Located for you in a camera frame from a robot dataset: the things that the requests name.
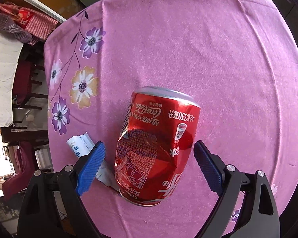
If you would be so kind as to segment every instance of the can top edge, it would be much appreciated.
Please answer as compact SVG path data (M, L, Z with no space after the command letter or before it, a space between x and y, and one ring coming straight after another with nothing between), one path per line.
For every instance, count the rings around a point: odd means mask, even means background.
M145 94L145 95L152 95L152 96L157 96L157 97L165 97L165 98L170 98L174 100L178 100L184 103L188 103L190 105L197 106L198 108L201 108L199 104L197 104L192 97L189 95L182 93L180 91L175 91L172 89L168 88L163 88L163 87L155 87L155 86L145 86L142 87L139 90L134 91L135 93L139 94Z

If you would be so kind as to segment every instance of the white packet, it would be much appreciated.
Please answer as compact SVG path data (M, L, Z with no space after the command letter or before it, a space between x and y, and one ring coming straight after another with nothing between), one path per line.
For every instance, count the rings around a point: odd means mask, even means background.
M80 136L71 137L66 143L70 146L71 150L78 158L88 155L95 146L94 142L88 136L87 132ZM119 186L116 182L115 176L108 168L105 160L103 160L102 164L100 165L95 177L107 187L112 187L117 191L119 190Z

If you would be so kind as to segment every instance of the soda can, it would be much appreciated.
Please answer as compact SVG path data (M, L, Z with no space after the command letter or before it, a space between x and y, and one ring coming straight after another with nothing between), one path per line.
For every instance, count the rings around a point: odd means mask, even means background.
M134 91L117 144L115 178L121 195L140 206L170 197L189 158L200 106L161 87Z

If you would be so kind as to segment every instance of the flower center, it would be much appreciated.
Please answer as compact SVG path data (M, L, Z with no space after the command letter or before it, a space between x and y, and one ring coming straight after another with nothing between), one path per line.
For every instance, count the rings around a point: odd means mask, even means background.
M88 45L91 47L92 45L95 44L95 41L96 41L96 38L95 38L95 37L91 37L91 38L88 40Z
M54 79L55 76L56 76L56 70L53 70L52 75L51 75L51 78Z
M56 117L58 118L58 121L61 121L63 117L62 111L58 111L58 114Z
M80 93L83 93L85 92L85 90L87 89L87 83L86 81L82 81L79 85L79 91Z

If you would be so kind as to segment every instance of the white tablecloth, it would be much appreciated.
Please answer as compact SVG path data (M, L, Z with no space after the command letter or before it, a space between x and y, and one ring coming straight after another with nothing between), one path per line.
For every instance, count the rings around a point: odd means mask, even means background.
M12 86L23 43L0 33L0 127L12 125Z

